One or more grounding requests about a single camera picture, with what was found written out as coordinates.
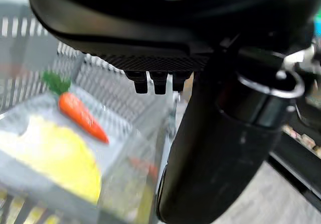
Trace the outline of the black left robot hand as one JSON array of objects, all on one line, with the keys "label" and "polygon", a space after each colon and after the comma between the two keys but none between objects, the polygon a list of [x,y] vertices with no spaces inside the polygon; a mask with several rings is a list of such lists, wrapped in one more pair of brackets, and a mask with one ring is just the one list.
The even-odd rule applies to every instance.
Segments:
[{"label": "black left robot hand", "polygon": [[29,0],[45,29],[190,102],[160,181],[165,223],[211,223],[240,196],[313,85],[320,0]]}]

